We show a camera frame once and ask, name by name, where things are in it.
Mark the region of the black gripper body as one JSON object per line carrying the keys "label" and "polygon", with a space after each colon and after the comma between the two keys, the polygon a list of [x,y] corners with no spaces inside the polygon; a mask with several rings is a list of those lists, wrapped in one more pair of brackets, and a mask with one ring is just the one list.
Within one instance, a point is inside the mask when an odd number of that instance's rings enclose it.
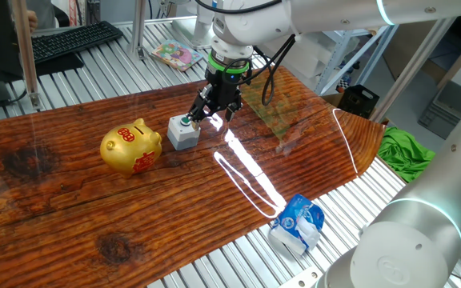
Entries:
{"label": "black gripper body", "polygon": [[205,108],[209,113],[225,110],[237,97],[241,97],[239,82],[245,73],[250,73],[250,67],[241,69],[228,68],[225,73],[223,68],[208,66],[205,71],[207,86],[211,86],[210,104]]}

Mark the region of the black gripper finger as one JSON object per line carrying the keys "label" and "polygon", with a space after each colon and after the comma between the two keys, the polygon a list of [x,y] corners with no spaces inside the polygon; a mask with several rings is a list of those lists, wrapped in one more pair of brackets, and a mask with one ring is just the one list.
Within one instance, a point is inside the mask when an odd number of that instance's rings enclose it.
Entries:
{"label": "black gripper finger", "polygon": [[227,122],[231,122],[235,116],[235,113],[243,107],[242,100],[240,97],[237,97],[233,102],[231,102],[225,110],[225,119]]}
{"label": "black gripper finger", "polygon": [[193,105],[186,115],[190,119],[191,125],[195,131],[199,130],[200,122],[206,117],[204,108],[210,104],[210,93],[211,86],[205,86],[199,90]]}

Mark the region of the person's bare hand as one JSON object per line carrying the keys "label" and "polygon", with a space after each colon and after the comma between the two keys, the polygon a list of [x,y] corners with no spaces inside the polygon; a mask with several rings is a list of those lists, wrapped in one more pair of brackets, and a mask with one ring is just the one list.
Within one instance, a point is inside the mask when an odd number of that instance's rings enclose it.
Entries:
{"label": "person's bare hand", "polygon": [[32,10],[28,10],[26,12],[26,15],[28,17],[28,23],[29,23],[30,32],[33,33],[38,28],[38,17],[36,15],[36,13],[34,11],[32,11]]}

